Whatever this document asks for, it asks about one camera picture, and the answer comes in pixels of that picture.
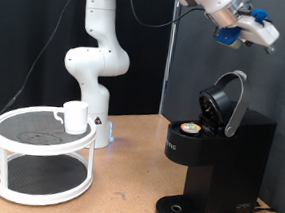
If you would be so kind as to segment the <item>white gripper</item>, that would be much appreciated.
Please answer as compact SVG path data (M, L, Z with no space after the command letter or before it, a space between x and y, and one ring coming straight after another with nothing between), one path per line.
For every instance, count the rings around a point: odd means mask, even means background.
M262 23L259 23L255 21L254 17L244 15L238 19L237 26L241 29L240 39L267 47L268 54L276 52L273 44L279 38L279 31L271 22L262 21Z

